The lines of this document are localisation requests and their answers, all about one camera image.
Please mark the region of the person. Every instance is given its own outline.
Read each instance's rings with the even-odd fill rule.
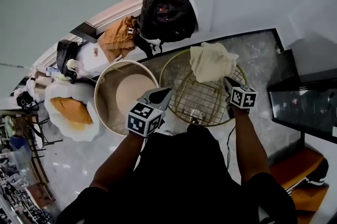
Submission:
[[[57,223],[297,223],[294,203],[270,174],[247,110],[233,106],[233,112],[241,185],[203,126],[191,124],[175,136],[154,133],[142,152],[144,138],[130,133]]]

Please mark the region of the marble floor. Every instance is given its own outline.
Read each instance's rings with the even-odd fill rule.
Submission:
[[[251,110],[250,118],[255,130],[268,154],[288,147],[300,138],[296,130],[276,124],[271,121],[271,110],[267,97],[268,84],[281,81],[293,75],[289,58],[286,54],[276,53],[276,41],[270,31],[228,38],[220,41],[229,52],[240,57],[237,62],[243,69],[251,87],[259,92],[257,105]],[[154,58],[143,62],[149,67],[157,79],[161,68],[173,54]],[[39,119],[48,116],[43,105],[40,107]],[[185,123],[173,114],[167,115],[167,122],[172,121],[177,129],[186,127]],[[214,137],[219,140],[225,161],[227,159],[227,137],[234,127],[234,121],[209,128]],[[50,121],[43,126],[48,140],[59,140],[62,135]],[[63,210],[76,199],[78,194],[91,183],[97,168],[107,159],[123,140],[123,137],[106,130],[104,134],[92,142],[75,142],[63,137],[63,142],[49,145],[41,158],[42,165],[49,179],[49,188],[56,198],[58,207]],[[231,162],[229,173],[240,182],[241,177],[236,162],[235,132],[230,138]]]

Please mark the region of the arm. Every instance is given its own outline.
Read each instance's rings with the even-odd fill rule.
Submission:
[[[236,128],[236,157],[242,182],[254,175],[270,173],[267,154],[256,135],[247,111],[233,105]]]
[[[130,132],[111,156],[96,171],[90,187],[109,191],[133,172],[144,138]]]

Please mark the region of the black shirt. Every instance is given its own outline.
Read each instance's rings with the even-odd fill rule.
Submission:
[[[263,222],[259,207],[268,216]],[[57,223],[81,220],[297,223],[292,199],[270,174],[237,184],[227,172],[218,141],[197,125],[173,137],[154,133],[130,178],[113,193],[83,190]]]

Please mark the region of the black bag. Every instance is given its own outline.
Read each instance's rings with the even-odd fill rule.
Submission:
[[[24,91],[17,96],[16,103],[26,114],[30,114],[32,111],[38,111],[37,102],[34,101],[33,97],[27,91]]]
[[[164,42],[176,42],[191,37],[196,26],[193,7],[187,0],[143,0],[137,21],[144,38],[161,40],[161,51]]]
[[[70,59],[75,59],[77,57],[78,44],[69,40],[61,40],[57,45],[57,56],[56,64],[60,72],[72,79],[72,83],[76,80],[77,74],[74,71],[70,71],[67,68],[67,62]]]

